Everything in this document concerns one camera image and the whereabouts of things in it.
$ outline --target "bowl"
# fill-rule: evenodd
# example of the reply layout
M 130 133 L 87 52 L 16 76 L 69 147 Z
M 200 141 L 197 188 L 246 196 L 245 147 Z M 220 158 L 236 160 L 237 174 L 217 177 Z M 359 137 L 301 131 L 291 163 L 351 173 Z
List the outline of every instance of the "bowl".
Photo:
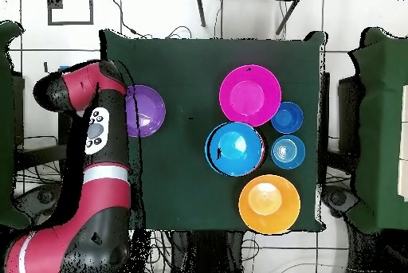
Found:
M 303 112 L 293 102 L 282 102 L 277 113 L 271 118 L 273 127 L 282 134 L 297 131 L 303 122 Z
M 131 137 L 139 137 L 136 122 L 135 100 L 139 116 L 140 137 L 154 134 L 163 124 L 166 108 L 160 94 L 153 88 L 137 84 L 127 88 L 126 123 L 127 133 Z
M 266 68 L 238 67 L 222 81 L 219 102 L 227 119 L 253 127 L 268 122 L 281 104 L 281 86 Z
M 206 159 L 220 174 L 238 177 L 254 171 L 265 156 L 261 136 L 248 124 L 223 123 L 208 136 Z
M 304 143 L 294 135 L 280 136 L 271 149 L 272 160 L 282 169 L 295 169 L 303 162 L 305 155 Z
M 241 191 L 238 209 L 250 229 L 265 235 L 286 232 L 300 212 L 300 196 L 286 178 L 262 175 Z

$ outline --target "plate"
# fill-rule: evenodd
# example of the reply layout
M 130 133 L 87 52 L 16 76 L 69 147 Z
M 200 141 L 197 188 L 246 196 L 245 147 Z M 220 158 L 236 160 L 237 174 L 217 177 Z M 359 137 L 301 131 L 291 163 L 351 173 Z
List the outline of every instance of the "plate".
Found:
M 271 123 L 282 134 L 294 133 L 303 123 L 303 112 L 293 102 L 282 102 L 277 113 L 272 117 Z
M 140 137 L 147 137 L 155 133 L 163 124 L 166 107 L 160 94 L 153 88 L 140 84 L 127 88 L 126 94 L 126 123 L 127 133 L 131 137 L 138 137 L 136 123 L 135 99 L 139 115 Z
M 257 127 L 268 122 L 281 104 L 281 86 L 266 68 L 248 64 L 222 81 L 219 102 L 227 119 Z
M 300 197 L 286 178 L 262 175 L 241 191 L 238 209 L 250 229 L 265 235 L 278 234 L 295 224 L 300 212 Z

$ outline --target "orange bowl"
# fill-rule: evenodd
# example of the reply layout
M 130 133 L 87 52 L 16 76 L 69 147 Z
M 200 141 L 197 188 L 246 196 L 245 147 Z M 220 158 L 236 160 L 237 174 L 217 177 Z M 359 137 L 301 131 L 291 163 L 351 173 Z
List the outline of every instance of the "orange bowl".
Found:
M 296 221 L 300 197 L 295 186 L 275 175 L 255 177 L 242 190 L 238 202 L 244 223 L 265 235 L 282 233 Z

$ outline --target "green tablecloth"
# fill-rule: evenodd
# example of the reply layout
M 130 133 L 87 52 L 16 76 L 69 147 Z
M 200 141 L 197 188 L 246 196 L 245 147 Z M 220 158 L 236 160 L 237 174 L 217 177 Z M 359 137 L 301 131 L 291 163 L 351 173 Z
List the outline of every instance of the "green tablecloth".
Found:
M 131 182 L 142 170 L 146 227 L 173 230 L 248 230 L 237 203 L 245 184 L 262 174 L 286 177 L 297 188 L 300 215 L 291 230 L 320 231 L 315 219 L 317 111 L 320 93 L 321 32 L 307 41 L 145 40 L 127 39 L 105 30 L 107 58 L 136 84 L 154 88 L 166 104 L 166 120 L 152 136 L 129 139 Z M 306 146 L 306 159 L 294 170 L 278 168 L 270 146 L 280 136 L 270 123 L 261 126 L 268 158 L 252 174 L 225 177 L 214 172 L 204 155 L 208 134 L 227 121 L 218 103 L 225 76 L 243 64 L 259 64 L 280 81 L 282 99 L 300 105 L 304 124 L 295 133 Z
M 355 188 L 362 199 L 349 213 L 362 232 L 408 229 L 408 203 L 398 195 L 402 86 L 408 84 L 408 40 L 379 28 L 363 32 L 350 52 L 365 89 L 359 110 L 361 155 Z

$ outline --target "purple bowl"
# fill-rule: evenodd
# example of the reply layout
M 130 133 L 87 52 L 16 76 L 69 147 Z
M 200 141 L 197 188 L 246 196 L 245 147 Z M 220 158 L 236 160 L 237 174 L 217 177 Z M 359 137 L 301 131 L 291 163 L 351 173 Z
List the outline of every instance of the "purple bowl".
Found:
M 138 84 L 127 88 L 126 122 L 127 133 L 131 137 L 139 136 L 133 94 L 135 94 L 139 114 L 140 137 L 150 136 L 163 124 L 166 116 L 164 101 L 157 91 L 148 86 Z

